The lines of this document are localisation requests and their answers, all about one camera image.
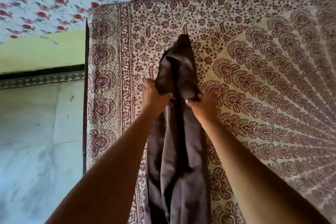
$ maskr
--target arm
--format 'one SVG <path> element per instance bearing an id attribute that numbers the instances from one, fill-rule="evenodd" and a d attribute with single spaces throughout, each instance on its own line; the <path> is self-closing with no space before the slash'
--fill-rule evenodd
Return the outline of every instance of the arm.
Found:
<path id="1" fill-rule="evenodd" d="M 247 224 L 329 223 L 224 128 L 212 93 L 187 104 L 212 141 Z"/>
<path id="2" fill-rule="evenodd" d="M 147 137 L 170 98 L 170 94 L 160 96 L 153 81 L 146 80 L 140 115 L 69 192 L 46 224 L 127 223 Z"/>

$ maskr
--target dark brown fabric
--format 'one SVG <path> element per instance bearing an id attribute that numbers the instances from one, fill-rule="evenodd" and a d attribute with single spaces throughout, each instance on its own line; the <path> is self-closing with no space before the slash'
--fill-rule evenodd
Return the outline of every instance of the dark brown fabric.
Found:
<path id="1" fill-rule="evenodd" d="M 172 105 L 148 137 L 145 224 L 211 222 L 205 133 L 186 99 L 198 100 L 195 58 L 188 35 L 163 54 L 155 86 Z"/>

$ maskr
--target wall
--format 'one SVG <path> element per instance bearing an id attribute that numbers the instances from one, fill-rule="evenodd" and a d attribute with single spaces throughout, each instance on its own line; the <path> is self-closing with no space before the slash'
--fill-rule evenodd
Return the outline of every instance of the wall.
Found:
<path id="1" fill-rule="evenodd" d="M 85 30 L 7 39 L 0 45 L 0 74 L 84 63 Z"/>

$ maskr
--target folded cloth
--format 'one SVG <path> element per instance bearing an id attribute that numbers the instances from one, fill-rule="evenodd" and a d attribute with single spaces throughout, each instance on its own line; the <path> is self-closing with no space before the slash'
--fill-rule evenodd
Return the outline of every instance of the folded cloth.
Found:
<path id="1" fill-rule="evenodd" d="M 180 35 L 163 54 L 155 86 L 174 99 L 148 137 L 145 224 L 210 224 L 205 133 L 186 104 L 199 100 L 200 92 L 188 35 Z"/>

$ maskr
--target decorative wall border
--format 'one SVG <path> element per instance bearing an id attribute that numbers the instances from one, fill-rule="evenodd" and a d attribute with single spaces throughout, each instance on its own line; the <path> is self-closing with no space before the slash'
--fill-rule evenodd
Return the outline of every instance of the decorative wall border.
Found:
<path id="1" fill-rule="evenodd" d="M 84 65 L 0 75 L 0 90 L 84 80 Z"/>

